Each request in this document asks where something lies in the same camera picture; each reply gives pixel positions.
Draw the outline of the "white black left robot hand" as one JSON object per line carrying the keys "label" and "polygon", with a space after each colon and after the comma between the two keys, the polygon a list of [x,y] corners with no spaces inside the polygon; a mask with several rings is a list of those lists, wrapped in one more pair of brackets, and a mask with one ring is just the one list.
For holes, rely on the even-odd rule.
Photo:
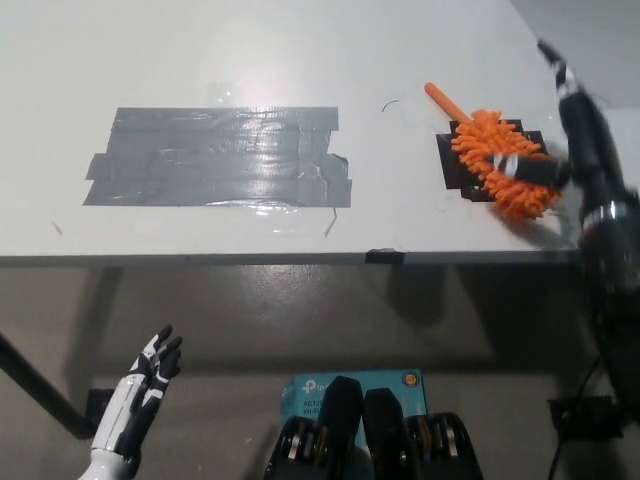
{"label": "white black left robot hand", "polygon": [[125,459],[138,454],[169,387],[180,372],[182,338],[165,326],[154,335],[119,381],[96,431],[92,448]]}

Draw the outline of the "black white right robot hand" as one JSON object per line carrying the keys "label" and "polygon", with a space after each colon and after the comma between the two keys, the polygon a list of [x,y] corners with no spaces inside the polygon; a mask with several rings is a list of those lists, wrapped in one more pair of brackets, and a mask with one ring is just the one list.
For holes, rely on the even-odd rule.
{"label": "black white right robot hand", "polygon": [[531,154],[492,154],[486,158],[502,176],[494,195],[503,215],[531,219],[546,210],[542,196],[560,193],[572,182],[582,193],[580,221],[592,225],[608,215],[639,211],[636,191],[625,185],[609,125],[566,59],[540,39],[537,48],[555,75],[568,158],[536,159]]}

